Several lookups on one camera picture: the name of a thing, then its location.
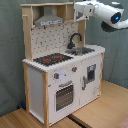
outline oven handle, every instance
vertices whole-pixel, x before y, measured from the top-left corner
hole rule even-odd
[[[87,79],[85,78],[85,76],[83,76],[83,80],[84,80],[84,86],[82,87],[82,90],[85,90],[87,84]]]
[[[66,84],[61,84],[59,87],[66,87],[72,83],[72,80],[68,81]]]

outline wooden table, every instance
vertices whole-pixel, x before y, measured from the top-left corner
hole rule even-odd
[[[128,118],[128,89],[102,81],[101,97],[71,114],[87,128],[115,128]]]
[[[44,128],[37,119],[23,109],[0,118],[0,128]],[[69,118],[64,118],[50,128],[81,128]]]

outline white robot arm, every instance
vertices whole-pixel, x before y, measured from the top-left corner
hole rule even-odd
[[[101,27],[106,32],[128,28],[128,20],[120,22],[124,11],[120,3],[112,2],[111,5],[104,5],[96,1],[75,2],[74,9],[74,21],[94,16],[102,20]]]

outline tiled backsplash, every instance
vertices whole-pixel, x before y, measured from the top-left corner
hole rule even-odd
[[[32,30],[33,58],[44,56],[53,52],[66,50],[70,37],[78,33],[79,23],[64,23],[44,27],[35,27]],[[73,38],[73,43],[78,46],[78,36]]]

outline stovetop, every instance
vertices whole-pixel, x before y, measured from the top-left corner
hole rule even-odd
[[[73,57],[61,54],[61,53],[54,53],[51,55],[43,56],[40,58],[36,58],[33,61],[39,64],[42,64],[46,67],[50,65],[54,65],[56,63],[64,62],[66,60],[73,59]]]

